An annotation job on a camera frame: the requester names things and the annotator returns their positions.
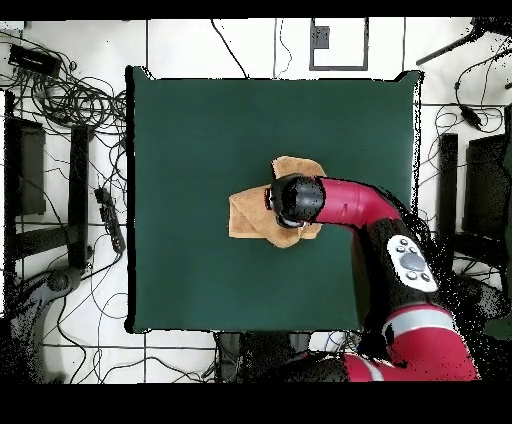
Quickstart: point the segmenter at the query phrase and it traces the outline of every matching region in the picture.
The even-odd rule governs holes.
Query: floor tile
[[[451,44],[470,32],[471,18],[407,18],[405,67],[421,69],[425,74],[422,86],[422,101],[425,103],[455,102],[454,85],[459,75],[469,66],[492,57],[502,45],[505,37],[485,34],[479,40],[457,47],[424,65],[416,66],[416,61],[436,50]],[[497,62],[478,66],[466,73],[460,82],[459,100],[463,104],[481,103],[486,73],[489,65],[484,104],[506,105],[512,102],[512,91],[505,90],[512,76],[508,65],[510,56]]]
[[[104,232],[97,227],[90,229],[91,244],[94,244],[93,241],[102,234]],[[99,238],[95,251],[93,270],[100,270],[110,265],[116,257],[109,236]],[[125,255],[109,271],[100,272],[86,279],[80,287],[67,296],[61,328],[68,337],[80,344],[90,346],[96,346],[98,338],[100,345],[139,347],[144,345],[143,335],[128,334],[124,328],[128,291],[126,268]],[[48,312],[44,326],[46,337],[43,340],[46,343],[62,344],[64,342],[56,328],[62,307],[63,301],[57,300]]]
[[[214,348],[213,333],[206,331],[161,331],[146,334],[147,346],[190,346]]]
[[[215,19],[251,78],[272,78],[274,19]],[[155,78],[244,78],[208,19],[152,19],[148,66]]]
[[[192,381],[183,373],[195,373],[189,374],[189,377],[198,380],[212,364],[215,351],[147,349],[146,355],[147,383],[189,383]]]
[[[144,349],[97,349],[86,348],[86,360],[73,379],[73,384],[137,384],[144,380]],[[80,366],[84,354],[77,347],[43,347],[48,375],[64,373],[69,383]]]

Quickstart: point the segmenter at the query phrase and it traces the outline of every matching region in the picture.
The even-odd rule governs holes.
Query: black cable
[[[224,39],[224,36],[222,35],[222,33],[217,29],[217,27],[215,26],[215,22],[213,22],[213,19],[210,19],[210,23],[212,24],[212,27],[213,29],[215,30],[215,32],[219,35],[220,39],[222,40],[222,42],[224,43],[224,45],[226,46],[226,49],[228,49],[228,52],[229,54],[231,55],[231,57],[235,60],[236,64],[238,65],[238,67],[240,68],[240,70],[242,71],[242,73],[244,74],[244,78],[245,79],[249,79],[249,75],[247,75],[244,71],[244,68],[242,68],[242,65],[240,65],[240,62],[238,61],[238,59],[236,58],[236,56],[233,54],[233,52],[231,51],[231,49],[229,48],[229,44],[227,43],[227,41]]]
[[[249,78],[248,75],[243,70],[242,66],[240,65],[239,61],[236,59],[236,57],[233,55],[231,49],[229,48],[229,45],[227,44],[226,40],[224,39],[223,35],[218,31],[216,28],[213,20],[212,20],[212,26],[216,30],[216,32],[221,37],[222,41],[224,42],[224,45],[234,58],[234,60],[237,62],[240,69],[242,69],[242,72],[244,73],[245,78]],[[7,37],[12,37],[11,34],[1,32],[0,34],[3,34]],[[101,175],[103,178],[103,187],[108,187],[109,193],[112,194],[112,188],[116,188],[117,190],[120,190],[122,194],[123,203],[126,206],[126,185],[127,185],[127,179],[125,176],[122,175],[121,170],[119,169],[119,161],[123,154],[125,154],[125,144],[126,144],[126,92],[123,91],[119,93],[118,95],[114,94],[114,90],[110,84],[108,84],[106,81],[103,81],[98,78],[93,77],[86,77],[78,79],[72,75],[72,71],[76,69],[76,64],[72,62],[69,57],[67,57],[63,53],[55,52],[50,49],[47,49],[37,43],[33,43],[29,40],[21,39],[23,42],[27,42],[34,46],[34,50],[40,50],[45,52],[46,54],[49,54],[51,56],[57,57],[62,62],[61,67],[61,74],[63,74],[63,77],[59,76],[58,78],[50,78],[42,75],[38,75],[35,73],[32,73],[30,71],[26,71],[24,69],[14,69],[12,77],[7,77],[8,80],[10,80],[10,84],[8,85],[10,89],[16,89],[18,88],[20,90],[20,96],[19,99],[17,99],[17,102],[15,104],[15,109],[17,109],[18,104],[21,104],[21,99],[23,97],[28,97],[32,100],[34,103],[34,106],[36,108],[36,111],[26,111],[30,114],[32,114],[34,120],[37,122],[37,117],[43,118],[46,121],[46,124],[43,126],[44,130],[48,133],[52,133],[58,136],[61,136],[63,139],[65,139],[67,142],[71,142],[71,140],[68,138],[70,136],[69,129],[73,125],[81,125],[81,124],[87,124],[90,125],[94,129],[94,135],[95,138],[98,139],[98,141],[103,144],[105,147],[109,149],[109,162],[112,165],[112,172],[110,175],[106,176],[104,175],[91,161],[89,161],[89,164],[95,169],[95,171],[98,173],[98,175]],[[107,94],[103,90],[100,90],[91,84],[89,84],[87,81],[93,80],[93,81],[99,81],[103,82],[106,86],[110,88],[110,91],[112,94]],[[66,128],[68,131],[61,131],[54,127],[54,125],[57,125],[58,127]],[[102,139],[102,136],[104,135],[116,135],[119,137],[119,141],[114,143],[113,145],[109,145],[105,143],[105,141]],[[117,152],[115,155],[113,155],[113,151],[117,149]],[[50,156],[54,161],[56,162],[62,162],[66,163],[68,165],[69,162],[62,161],[54,158],[51,156],[46,150],[45,154]],[[62,172],[61,168],[53,168],[49,171],[45,172],[51,172],[51,171],[59,171],[60,174],[69,180]],[[57,217],[57,221],[59,221],[59,225],[63,228],[62,222],[60,220],[60,217],[56,214],[55,208],[53,207],[53,204],[51,200],[49,199],[48,195],[45,193],[45,197],[49,200],[52,209],[54,210],[54,213]],[[119,260],[121,259],[121,256],[117,256],[116,259],[108,266],[103,267],[97,271],[91,272],[91,274],[84,276],[82,278],[82,281],[86,280],[87,278],[91,278],[94,275],[103,272],[107,270],[105,275],[102,277],[101,281],[92,289],[92,278],[91,278],[91,294],[87,296],[79,305],[77,305],[69,314],[67,314],[63,319],[62,315],[64,314],[65,306],[63,310],[61,311],[61,314],[59,315],[59,319],[57,322],[57,325],[52,328],[50,331],[46,333],[46,335],[43,337],[43,339],[48,336],[48,334],[53,331],[55,328],[58,329],[58,331],[61,333],[61,335],[68,340],[73,345],[80,347],[83,351],[83,347],[78,345],[76,342],[73,342],[71,339],[69,339],[67,336],[65,336],[60,328],[60,324],[67,319],[71,314],[76,311],[78,307],[80,307],[89,297],[93,297],[94,303],[99,308],[99,305],[96,302],[96,299],[94,297],[94,291],[102,284],[105,277],[108,275],[108,272],[110,271],[111,267],[114,266]],[[121,317],[113,317],[109,314],[106,314],[103,310],[101,310],[100,315],[100,321],[98,324],[98,337],[99,337],[99,325],[101,323],[101,318],[103,315],[108,316],[111,319],[121,319]],[[84,351],[84,360],[74,373],[71,382],[74,381],[76,378],[76,375],[78,374],[79,370],[83,366],[86,360],[86,351]],[[96,351],[93,357],[93,369],[91,372],[88,373],[88,375],[82,379],[80,382],[84,381],[91,373],[95,373],[98,381],[101,381],[103,384],[105,378],[107,375],[112,371],[109,370],[107,374],[101,379],[100,373],[97,371],[100,368],[102,358],[102,352],[101,350]],[[182,373],[182,377],[188,376],[190,378],[190,375],[197,375],[196,373],[184,373],[180,370],[169,367],[169,369],[175,370],[177,372]]]
[[[292,56],[292,53],[290,52],[290,49],[288,49],[288,47],[286,47],[286,45],[283,43],[283,24],[284,24],[284,18],[281,20],[281,29],[279,30],[279,42],[281,43],[281,45],[286,49],[286,51],[288,52],[288,54],[290,55],[290,59],[288,60],[288,64],[286,65],[286,69],[284,69],[283,71],[279,72],[279,74],[277,75],[276,78],[279,78],[281,76],[281,74],[285,73],[288,71],[288,68],[290,67],[290,63],[292,63],[292,60],[293,60],[293,56]]]
[[[48,266],[46,267],[46,270],[49,271],[50,270],[50,267],[53,265],[53,263],[57,260],[59,260],[60,258],[62,258],[63,256],[66,256],[68,254],[68,252],[64,252],[62,255],[60,256],[57,256],[53,261],[51,261]]]
[[[454,89],[455,89],[455,99],[457,101],[457,104],[461,110],[461,115],[462,117],[464,118],[464,120],[469,124],[471,125],[473,128],[477,129],[478,131],[480,132],[483,132],[485,134],[491,134],[491,133],[494,133],[496,132],[499,128],[501,128],[501,125],[503,124],[503,113],[501,112],[501,110],[499,110],[498,108],[484,108],[483,107],[483,100],[484,100],[484,97],[485,97],[485,91],[487,89],[487,79],[488,79],[488,76],[489,76],[489,72],[490,72],[490,69],[491,69],[491,66],[492,66],[492,63],[494,61],[497,61],[498,59],[506,56],[506,55],[509,55],[512,53],[512,49],[505,49],[503,51],[499,51],[503,45],[505,45],[505,43],[509,42],[509,38],[506,38],[503,43],[498,47],[498,50],[496,52],[496,54],[494,54],[493,56],[491,57],[488,57],[487,59],[485,60],[482,60],[478,63],[475,63],[474,65],[471,65],[469,67],[467,67],[464,71],[462,71],[462,73],[459,75],[459,78],[457,79],[457,82],[455,83],[455,86],[454,86]],[[463,105],[459,99],[459,90],[460,90],[460,83],[461,83],[461,80],[462,80],[462,77],[470,72],[472,69],[476,68],[477,66],[481,66],[481,65],[484,65],[485,63],[489,62],[490,61],[490,64],[489,64],[489,68],[487,69],[487,73],[486,73],[486,76],[485,76],[485,84],[484,84],[484,89],[483,89],[483,93],[482,93],[482,99],[481,99],[481,102],[480,102],[480,112],[484,114],[484,116],[486,117],[486,121],[488,122],[488,119],[489,119],[489,116],[493,116],[493,115],[490,115],[488,112],[486,111],[490,111],[490,110],[495,110],[498,112],[498,116],[500,118],[500,125],[498,126],[498,128],[496,128],[495,130],[492,130],[492,131],[486,131],[484,129],[482,129],[482,122],[481,122],[481,119],[479,118],[477,112],[466,106],[466,105]]]
[[[62,304],[62,309],[60,311],[60,314],[59,314],[59,317],[57,318],[57,329],[59,330],[59,333],[60,335],[66,339],[68,342],[70,342],[71,344],[75,345],[76,347],[78,347],[84,354],[84,357],[82,359],[82,362],[80,363],[80,365],[78,366],[78,368],[76,369],[75,373],[73,374],[73,376],[71,377],[71,380],[69,380],[69,384],[72,384],[73,383],[73,380],[75,379],[76,375],[78,374],[78,372],[80,371],[80,369],[82,368],[82,366],[84,365],[85,363],[85,360],[87,359],[87,351],[84,349],[83,346],[79,345],[77,342],[75,342],[74,340],[70,339],[68,336],[66,336],[64,334],[64,332],[62,331],[62,329],[60,328],[60,323],[61,323],[61,318],[62,318],[62,315],[64,314],[64,310],[66,309],[66,301],[67,301],[67,298],[66,296],[64,297],[64,302]]]
[[[201,379],[201,376],[196,373],[196,372],[185,372],[185,371],[182,371],[178,368],[175,368],[175,367],[172,367],[170,365],[167,365],[165,362],[163,362],[161,359],[155,357],[155,356],[148,356],[146,359],[141,359],[140,361],[137,361],[137,362],[133,362],[132,364],[128,364],[128,365],[117,365],[115,367],[112,367],[108,370],[108,372],[105,374],[105,376],[103,377],[103,379],[101,380],[101,383],[100,384],[105,384],[105,380],[107,379],[108,375],[114,371],[114,370],[117,370],[117,369],[122,369],[122,368],[131,368],[131,367],[134,367],[134,366],[137,366],[139,364],[142,364],[144,361],[149,361],[149,360],[152,360],[152,361],[157,361],[158,363],[160,363],[161,365],[163,365],[165,368],[171,370],[171,371],[174,371],[174,372],[177,372],[177,373],[180,373],[183,375],[183,377],[187,377],[190,381],[195,381],[195,382],[198,382],[198,383],[206,383],[206,381],[202,380]],[[197,376],[197,378],[192,378],[190,377],[191,375],[195,375]]]

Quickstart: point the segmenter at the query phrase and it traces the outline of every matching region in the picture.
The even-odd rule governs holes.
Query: tan cloth
[[[272,161],[276,178],[301,173],[308,176],[325,176],[322,167],[310,160],[281,156]],[[293,246],[301,238],[314,239],[320,224],[301,228],[283,228],[276,222],[276,215],[265,208],[265,189],[270,185],[251,188],[229,198],[229,236],[234,238],[266,238],[280,248]]]

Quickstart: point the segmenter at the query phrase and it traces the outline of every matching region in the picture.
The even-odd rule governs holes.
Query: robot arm
[[[365,331],[382,334],[392,364],[347,354],[340,375],[349,381],[477,378],[416,235],[376,188],[292,174],[273,181],[265,204],[285,228],[321,223],[343,225],[353,232],[360,321]]]

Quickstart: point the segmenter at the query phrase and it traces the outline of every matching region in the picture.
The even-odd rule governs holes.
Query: green tabletop
[[[150,80],[135,68],[135,331],[355,328],[350,233],[279,249],[228,237],[231,194],[270,162],[411,198],[419,72],[372,80]]]

